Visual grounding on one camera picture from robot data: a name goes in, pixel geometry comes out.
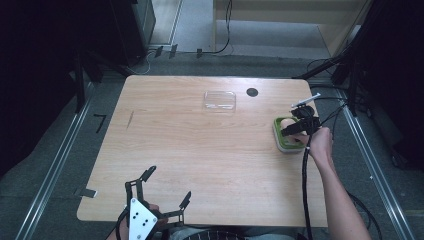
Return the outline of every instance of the human arm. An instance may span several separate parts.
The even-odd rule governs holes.
[[[294,138],[308,142],[309,136],[298,134]],[[367,228],[335,170],[332,159],[330,129],[320,128],[312,136],[310,155],[314,158],[324,187],[327,221],[332,239],[371,239]]]

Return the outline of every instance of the human hand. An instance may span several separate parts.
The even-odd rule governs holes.
[[[281,122],[281,126],[286,128],[290,124],[294,124],[293,119],[284,119]],[[290,139],[297,139],[301,141],[303,144],[307,144],[309,141],[309,135],[298,133],[294,135],[287,136]],[[324,169],[326,167],[330,167],[334,170],[334,164],[332,160],[333,153],[333,140],[332,134],[329,128],[322,127],[319,128],[312,135],[311,145],[309,154],[314,158],[315,163],[319,169]]]

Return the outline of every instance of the black cord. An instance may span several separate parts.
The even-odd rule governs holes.
[[[309,207],[308,207],[308,194],[306,189],[307,183],[307,163],[308,156],[310,151],[310,145],[312,141],[312,133],[309,135],[308,143],[306,144],[305,152],[303,153],[303,161],[302,161],[302,193],[303,193],[303,210],[305,213],[305,222],[306,222],[306,230],[308,232],[308,239],[313,240],[312,237],[312,228],[311,228],[311,220],[309,218]]]
[[[378,239],[382,240],[383,239],[383,235],[381,234],[380,226],[378,225],[378,222],[375,219],[374,215],[372,215],[372,213],[368,210],[368,208],[365,206],[365,204],[361,200],[359,200],[359,198],[357,198],[356,196],[354,196],[353,194],[351,194],[347,190],[346,190],[346,192],[349,195],[349,197],[354,201],[354,203],[356,203],[357,205],[359,205],[365,211],[365,213],[367,214],[368,218],[374,223],[375,228],[377,229]]]
[[[129,209],[128,207],[126,207],[121,214],[118,217],[118,221],[116,221],[116,225],[115,225],[115,235],[116,235],[116,240],[121,240],[121,233],[119,230],[119,227],[121,226],[121,222],[122,220],[124,220],[124,218],[129,214]]]
[[[208,54],[218,54],[223,52],[227,47],[228,44],[230,43],[230,21],[231,21],[231,12],[233,10],[233,1],[229,0],[228,1],[228,5],[227,5],[227,10],[225,12],[225,24],[227,27],[227,43],[225,43],[224,47],[219,50],[219,51],[215,51],[215,52],[202,52],[202,53],[208,53]]]

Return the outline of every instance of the clear plastic container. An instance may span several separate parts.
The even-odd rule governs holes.
[[[203,110],[234,113],[236,111],[236,94],[230,91],[207,91],[203,99]]]

